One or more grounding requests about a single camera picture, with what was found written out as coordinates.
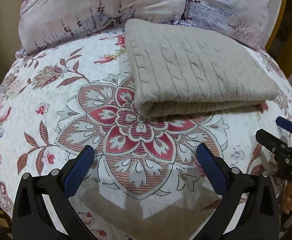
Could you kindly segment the person's right hand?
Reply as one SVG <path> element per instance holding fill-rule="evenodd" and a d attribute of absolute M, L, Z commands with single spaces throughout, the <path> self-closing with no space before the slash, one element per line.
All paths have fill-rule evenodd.
<path fill-rule="evenodd" d="M 284 188 L 283 199 L 281 203 L 281 211 L 283 213 L 289 214 L 292 211 L 292 182 L 287 182 Z"/>

